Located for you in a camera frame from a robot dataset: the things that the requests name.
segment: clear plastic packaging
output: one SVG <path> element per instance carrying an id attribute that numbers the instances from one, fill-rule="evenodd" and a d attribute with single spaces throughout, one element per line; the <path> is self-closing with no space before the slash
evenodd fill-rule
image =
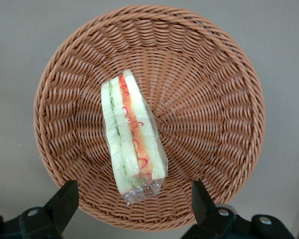
<path id="1" fill-rule="evenodd" d="M 159 194 L 168 159 L 130 70 L 102 85 L 102 111 L 118 190 L 129 205 Z"/>

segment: wicker basket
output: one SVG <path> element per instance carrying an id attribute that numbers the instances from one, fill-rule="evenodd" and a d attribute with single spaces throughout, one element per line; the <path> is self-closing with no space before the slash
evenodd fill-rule
<path id="1" fill-rule="evenodd" d="M 131 69 L 154 113 L 169 158 L 161 194 L 127 206 L 103 131 L 101 84 Z M 159 231 L 194 222 L 191 182 L 225 203 L 255 167 L 265 110 L 242 49 L 187 11 L 132 5 L 77 29 L 47 64 L 34 102 L 43 163 L 58 185 L 79 182 L 80 208 L 122 228 Z"/>

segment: round basket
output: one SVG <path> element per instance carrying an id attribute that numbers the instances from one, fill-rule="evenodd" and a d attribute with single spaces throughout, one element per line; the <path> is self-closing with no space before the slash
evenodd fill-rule
<path id="1" fill-rule="evenodd" d="M 115 184 L 100 96 L 126 69 L 169 158 L 161 193 L 130 206 Z M 89 21 L 56 50 L 36 93 L 34 129 L 53 181 L 78 180 L 83 211 L 122 228 L 169 230 L 195 222 L 193 180 L 217 203 L 244 185 L 264 139 L 264 100 L 249 59 L 213 23 L 185 9 L 131 5 Z"/>

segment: woven basket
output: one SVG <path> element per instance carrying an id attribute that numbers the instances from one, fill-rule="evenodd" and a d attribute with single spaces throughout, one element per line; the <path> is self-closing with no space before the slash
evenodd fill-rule
<path id="1" fill-rule="evenodd" d="M 125 69 L 150 105 L 169 158 L 161 194 L 127 206 L 113 177 L 101 84 Z M 187 11 L 131 5 L 77 29 L 47 64 L 34 102 L 36 142 L 58 185 L 79 182 L 80 208 L 111 225 L 159 231 L 193 223 L 191 182 L 225 203 L 255 167 L 265 110 L 242 49 Z"/>

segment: black clamp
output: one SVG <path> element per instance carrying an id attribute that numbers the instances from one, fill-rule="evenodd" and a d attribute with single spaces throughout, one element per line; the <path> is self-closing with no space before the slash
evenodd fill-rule
<path id="1" fill-rule="evenodd" d="M 0 239 L 62 239 L 78 206 L 78 183 L 68 181 L 44 207 L 28 209 L 8 222 L 0 216 Z"/>
<path id="2" fill-rule="evenodd" d="M 202 182 L 193 182 L 192 209 L 197 224 L 182 239 L 295 239 L 275 217 L 255 215 L 249 222 L 227 207 L 216 207 Z"/>

